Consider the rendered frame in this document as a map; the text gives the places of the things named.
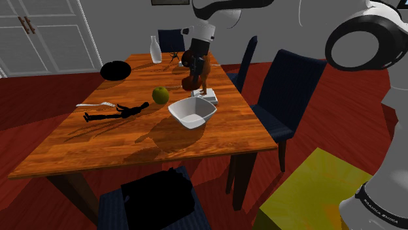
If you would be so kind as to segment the white bowl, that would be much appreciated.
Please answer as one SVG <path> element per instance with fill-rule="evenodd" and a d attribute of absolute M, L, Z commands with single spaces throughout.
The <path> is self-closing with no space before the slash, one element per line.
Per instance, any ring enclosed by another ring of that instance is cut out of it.
<path fill-rule="evenodd" d="M 185 128 L 195 129 L 207 123 L 217 108 L 205 99 L 189 97 L 169 105 L 168 111 Z"/>

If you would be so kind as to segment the black cloth bundle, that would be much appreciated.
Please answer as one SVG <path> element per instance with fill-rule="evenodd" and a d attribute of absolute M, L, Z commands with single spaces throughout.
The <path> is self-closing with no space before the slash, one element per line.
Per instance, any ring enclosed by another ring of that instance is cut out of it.
<path fill-rule="evenodd" d="M 129 230 L 162 230 L 194 211 L 192 183 L 170 168 L 121 185 Z"/>

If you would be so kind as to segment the black round bowl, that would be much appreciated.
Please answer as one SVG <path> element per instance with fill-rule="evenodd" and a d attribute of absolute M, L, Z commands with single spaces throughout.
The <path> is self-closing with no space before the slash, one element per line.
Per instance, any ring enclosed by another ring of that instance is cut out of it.
<path fill-rule="evenodd" d="M 119 81 L 131 74 L 131 67 L 125 61 L 112 61 L 104 64 L 99 73 L 105 80 Z"/>

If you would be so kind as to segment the yellow robot stand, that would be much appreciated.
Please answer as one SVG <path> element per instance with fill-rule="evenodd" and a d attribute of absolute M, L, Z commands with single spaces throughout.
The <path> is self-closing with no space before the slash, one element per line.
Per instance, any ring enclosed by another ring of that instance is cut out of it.
<path fill-rule="evenodd" d="M 371 177 L 316 148 L 261 205 L 252 230 L 349 230 L 339 204 Z"/>

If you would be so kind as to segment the green apple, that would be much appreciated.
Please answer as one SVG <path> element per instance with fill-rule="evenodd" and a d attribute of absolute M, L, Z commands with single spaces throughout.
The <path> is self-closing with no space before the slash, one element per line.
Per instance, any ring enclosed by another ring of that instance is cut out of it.
<path fill-rule="evenodd" d="M 152 92 L 152 98 L 156 104 L 164 105 L 169 100 L 169 92 L 165 87 L 156 87 Z"/>

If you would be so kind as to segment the white fork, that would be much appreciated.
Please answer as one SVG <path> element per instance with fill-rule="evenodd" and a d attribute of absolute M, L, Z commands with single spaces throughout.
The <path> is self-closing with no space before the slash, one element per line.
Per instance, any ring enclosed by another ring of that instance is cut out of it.
<path fill-rule="evenodd" d="M 81 103 L 77 104 L 76 107 L 98 107 L 98 106 L 108 106 L 108 107 L 116 107 L 116 105 L 108 102 L 102 102 L 99 104 L 86 104 L 86 103 Z"/>

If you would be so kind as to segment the black human figure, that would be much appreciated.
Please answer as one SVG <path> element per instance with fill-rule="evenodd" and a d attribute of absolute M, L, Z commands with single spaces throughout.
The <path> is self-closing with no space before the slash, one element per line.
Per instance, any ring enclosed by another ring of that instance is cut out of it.
<path fill-rule="evenodd" d="M 125 106 L 121 106 L 117 104 L 116 111 L 118 112 L 117 114 L 108 114 L 108 115 L 89 115 L 88 113 L 84 113 L 83 118 L 89 122 L 89 121 L 94 121 L 94 120 L 105 120 L 105 119 L 114 119 L 114 118 L 128 118 L 130 116 L 134 116 L 136 114 L 139 114 L 143 109 L 147 108 L 150 104 L 148 102 L 144 102 L 141 106 L 139 107 L 132 107 L 128 108 Z"/>

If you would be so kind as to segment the white flat box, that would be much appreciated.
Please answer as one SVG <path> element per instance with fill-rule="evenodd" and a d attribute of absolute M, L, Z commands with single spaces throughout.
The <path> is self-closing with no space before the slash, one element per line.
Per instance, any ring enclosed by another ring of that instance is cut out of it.
<path fill-rule="evenodd" d="M 198 97 L 207 100 L 208 102 L 212 103 L 213 105 L 218 104 L 218 99 L 216 97 L 215 92 L 212 88 L 207 88 L 207 93 L 205 95 L 201 94 L 201 90 L 194 90 L 191 91 L 191 97 Z"/>

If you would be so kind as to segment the white bottle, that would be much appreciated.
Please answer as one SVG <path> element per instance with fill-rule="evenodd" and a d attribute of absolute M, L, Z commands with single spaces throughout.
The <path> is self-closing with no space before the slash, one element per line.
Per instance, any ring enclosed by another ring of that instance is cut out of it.
<path fill-rule="evenodd" d="M 151 36 L 151 44 L 150 44 L 150 55 L 152 58 L 152 62 L 157 64 L 162 62 L 162 51 L 160 46 L 156 40 L 156 36 Z"/>

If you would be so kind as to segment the wooden dining table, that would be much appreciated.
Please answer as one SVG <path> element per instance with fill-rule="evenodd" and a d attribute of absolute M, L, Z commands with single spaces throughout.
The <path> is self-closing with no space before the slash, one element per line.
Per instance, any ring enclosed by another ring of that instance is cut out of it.
<path fill-rule="evenodd" d="M 189 75 L 169 56 L 159 64 L 149 54 L 133 54 L 132 72 L 119 83 L 105 81 L 93 91 L 8 176 L 11 180 L 45 177 L 88 219 L 97 221 L 97 199 L 83 172 L 204 157 L 231 156 L 235 163 L 228 183 L 234 187 L 233 208 L 242 207 L 258 152 L 277 144 L 231 83 L 217 60 L 211 59 L 207 84 L 218 99 L 214 112 L 195 129 L 175 118 L 173 105 L 191 98 L 181 88 Z M 169 88 L 169 101 L 152 102 L 153 89 Z M 85 122 L 83 114 L 95 104 L 135 107 L 150 102 L 136 116 L 121 120 Z"/>

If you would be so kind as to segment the dark framed wall picture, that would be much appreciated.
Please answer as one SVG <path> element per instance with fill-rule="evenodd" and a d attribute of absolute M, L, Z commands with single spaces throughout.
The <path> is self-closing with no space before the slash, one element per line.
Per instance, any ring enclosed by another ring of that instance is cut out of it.
<path fill-rule="evenodd" d="M 152 6 L 189 5 L 190 0 L 150 0 Z"/>

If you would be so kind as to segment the brown animal figure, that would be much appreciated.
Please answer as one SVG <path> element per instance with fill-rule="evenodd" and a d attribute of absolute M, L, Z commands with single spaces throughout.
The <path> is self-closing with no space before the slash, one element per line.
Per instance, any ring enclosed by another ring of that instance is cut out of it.
<path fill-rule="evenodd" d="M 193 70 L 193 64 L 194 61 L 192 60 L 193 58 L 193 53 L 191 50 L 185 51 L 182 55 L 182 64 L 185 67 L 188 67 L 190 69 L 190 75 L 188 77 L 185 77 L 182 79 L 182 88 L 185 91 L 193 91 L 197 90 L 200 86 L 202 86 L 202 89 L 200 90 L 201 95 L 206 95 L 207 94 L 207 77 L 211 71 L 211 64 L 210 64 L 210 58 L 209 56 L 203 56 L 202 59 L 204 60 L 203 62 L 203 68 L 202 72 L 199 75 L 199 78 L 197 79 L 196 83 L 194 83 L 194 70 Z"/>

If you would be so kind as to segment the dark blue chair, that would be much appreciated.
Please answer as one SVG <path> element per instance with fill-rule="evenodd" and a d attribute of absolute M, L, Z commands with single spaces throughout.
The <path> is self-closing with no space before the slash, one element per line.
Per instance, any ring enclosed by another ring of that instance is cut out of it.
<path fill-rule="evenodd" d="M 184 52 L 184 37 L 181 29 L 159 29 L 159 46 L 162 52 Z"/>
<path fill-rule="evenodd" d="M 184 166 L 175 170 L 190 181 Z M 195 201 L 194 211 L 162 230 L 212 230 L 194 187 L 192 195 Z M 97 230 L 129 230 L 121 186 L 117 190 L 100 196 Z"/>
<path fill-rule="evenodd" d="M 239 93 L 242 92 L 243 86 L 245 83 L 246 75 L 254 54 L 254 51 L 256 49 L 258 43 L 258 37 L 253 36 L 246 47 L 243 60 L 241 62 L 239 72 L 238 73 L 227 73 L 228 78 L 231 80 L 233 85 L 237 88 Z"/>
<path fill-rule="evenodd" d="M 305 113 L 327 62 L 284 49 L 277 52 L 251 109 L 279 148 L 279 165 L 285 171 L 286 141 L 291 139 Z"/>

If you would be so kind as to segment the white panelled cupboard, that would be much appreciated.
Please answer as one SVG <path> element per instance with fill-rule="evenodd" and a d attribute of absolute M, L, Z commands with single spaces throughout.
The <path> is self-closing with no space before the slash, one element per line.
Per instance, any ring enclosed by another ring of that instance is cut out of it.
<path fill-rule="evenodd" d="M 0 78 L 93 73 L 102 65 L 80 0 L 0 0 Z"/>

